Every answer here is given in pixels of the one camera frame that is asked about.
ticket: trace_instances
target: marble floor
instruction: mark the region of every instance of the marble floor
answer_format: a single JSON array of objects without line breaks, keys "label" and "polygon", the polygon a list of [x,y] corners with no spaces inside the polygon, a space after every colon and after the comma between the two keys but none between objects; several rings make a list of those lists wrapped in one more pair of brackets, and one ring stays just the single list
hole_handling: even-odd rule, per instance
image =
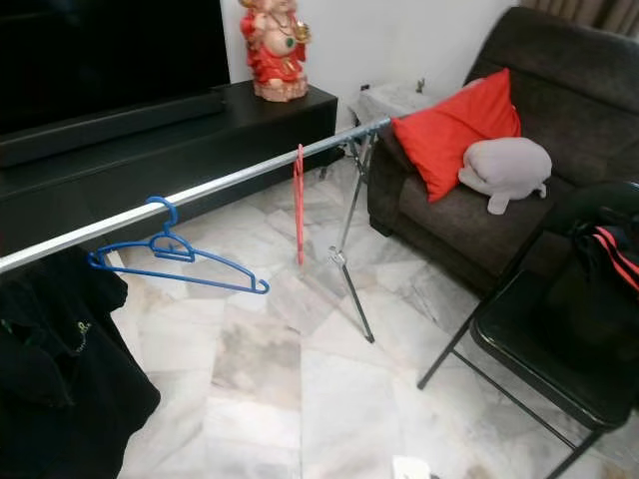
[{"label": "marble floor", "polygon": [[[271,284],[268,295],[125,276],[114,319],[162,402],[126,452],[122,479],[391,479],[394,455],[441,479],[540,479],[567,453],[541,426],[452,358],[425,391],[415,382],[477,298],[428,257],[367,223],[361,195],[346,252],[377,338],[360,324],[328,248],[354,167],[306,177],[307,262],[295,263],[291,182],[181,224],[201,249]],[[237,281],[210,261],[127,265]],[[462,349],[543,417],[583,431],[465,341]],[[564,477],[639,477],[639,420]]]}]

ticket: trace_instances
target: red cushion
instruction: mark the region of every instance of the red cushion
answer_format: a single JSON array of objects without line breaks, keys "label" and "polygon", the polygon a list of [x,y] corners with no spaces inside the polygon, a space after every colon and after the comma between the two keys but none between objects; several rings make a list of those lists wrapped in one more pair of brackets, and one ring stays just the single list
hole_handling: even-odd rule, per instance
[{"label": "red cushion", "polygon": [[392,126],[426,181],[428,200],[441,200],[457,185],[470,145],[521,136],[519,116],[510,103],[510,72],[490,75],[428,110],[394,118]]}]

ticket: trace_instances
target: stuffed animal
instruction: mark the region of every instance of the stuffed animal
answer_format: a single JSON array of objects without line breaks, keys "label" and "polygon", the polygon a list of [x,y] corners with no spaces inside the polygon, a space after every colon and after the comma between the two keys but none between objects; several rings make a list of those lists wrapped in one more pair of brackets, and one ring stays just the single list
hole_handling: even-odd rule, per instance
[{"label": "stuffed animal", "polygon": [[527,138],[500,138],[477,142],[463,156],[459,180],[490,196],[488,212],[503,215],[510,200],[523,200],[537,191],[546,198],[550,177],[548,153]]}]

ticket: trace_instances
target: black clothing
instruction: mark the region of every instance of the black clothing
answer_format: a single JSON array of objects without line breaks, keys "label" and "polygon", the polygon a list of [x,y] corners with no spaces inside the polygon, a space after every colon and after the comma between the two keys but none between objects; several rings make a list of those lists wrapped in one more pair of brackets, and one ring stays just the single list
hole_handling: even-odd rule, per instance
[{"label": "black clothing", "polygon": [[110,317],[126,296],[79,248],[0,283],[0,479],[117,477],[160,402]]}]

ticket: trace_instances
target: ganesha statue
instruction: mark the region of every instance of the ganesha statue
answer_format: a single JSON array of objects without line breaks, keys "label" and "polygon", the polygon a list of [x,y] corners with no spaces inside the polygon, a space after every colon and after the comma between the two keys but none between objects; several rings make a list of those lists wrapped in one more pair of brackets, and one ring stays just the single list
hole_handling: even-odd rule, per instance
[{"label": "ganesha statue", "polygon": [[303,97],[309,82],[302,62],[311,41],[309,26],[298,20],[297,0],[240,0],[256,95],[270,102]]}]

